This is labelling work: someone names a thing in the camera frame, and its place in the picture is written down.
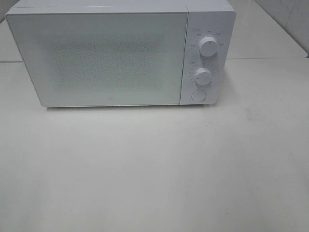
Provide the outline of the round white door button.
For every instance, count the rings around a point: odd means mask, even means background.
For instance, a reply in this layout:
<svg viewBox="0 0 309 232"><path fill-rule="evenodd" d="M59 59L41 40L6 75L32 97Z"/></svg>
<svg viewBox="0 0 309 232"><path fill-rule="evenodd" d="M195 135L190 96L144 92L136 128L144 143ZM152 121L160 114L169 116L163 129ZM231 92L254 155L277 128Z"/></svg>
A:
<svg viewBox="0 0 309 232"><path fill-rule="evenodd" d="M203 102L206 99L206 92L203 90L196 90L193 92L192 94L192 100L196 101L196 102Z"/></svg>

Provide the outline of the white microwave knob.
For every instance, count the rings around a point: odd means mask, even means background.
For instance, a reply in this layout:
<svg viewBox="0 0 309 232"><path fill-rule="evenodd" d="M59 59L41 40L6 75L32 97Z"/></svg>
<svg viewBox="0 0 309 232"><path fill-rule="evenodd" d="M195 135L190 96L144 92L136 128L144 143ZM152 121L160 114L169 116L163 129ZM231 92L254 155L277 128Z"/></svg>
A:
<svg viewBox="0 0 309 232"><path fill-rule="evenodd" d="M207 68L199 68L194 72L194 79L197 85L204 86L212 81L212 73Z"/></svg>
<svg viewBox="0 0 309 232"><path fill-rule="evenodd" d="M211 57L217 53L218 39L213 35L205 35L197 42L200 54L203 57Z"/></svg>

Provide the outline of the white microwave oven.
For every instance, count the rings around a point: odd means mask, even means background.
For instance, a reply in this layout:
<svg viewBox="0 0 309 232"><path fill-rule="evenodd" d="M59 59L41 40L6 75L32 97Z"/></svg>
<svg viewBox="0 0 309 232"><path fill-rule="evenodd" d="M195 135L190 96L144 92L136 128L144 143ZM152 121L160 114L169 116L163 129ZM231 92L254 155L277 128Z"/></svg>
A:
<svg viewBox="0 0 309 232"><path fill-rule="evenodd" d="M216 103L236 19L235 10L225 0L21 0L6 13L5 18L7 20L9 15L32 14L165 13L187 15L181 93L180 101L176 105ZM218 49L215 55L203 57L197 42L208 34L218 39ZM194 72L199 68L207 68L212 73L212 81L209 84L200 86L195 83ZM192 100L191 96L196 90L206 92L205 101Z"/></svg>

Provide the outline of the white microwave door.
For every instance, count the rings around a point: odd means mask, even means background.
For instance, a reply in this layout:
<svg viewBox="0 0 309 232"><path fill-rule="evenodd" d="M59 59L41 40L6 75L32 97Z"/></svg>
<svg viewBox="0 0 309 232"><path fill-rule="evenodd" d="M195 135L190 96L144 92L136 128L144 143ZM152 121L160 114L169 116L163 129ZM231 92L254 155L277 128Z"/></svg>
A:
<svg viewBox="0 0 309 232"><path fill-rule="evenodd" d="M186 13L9 15L45 107L180 101Z"/></svg>

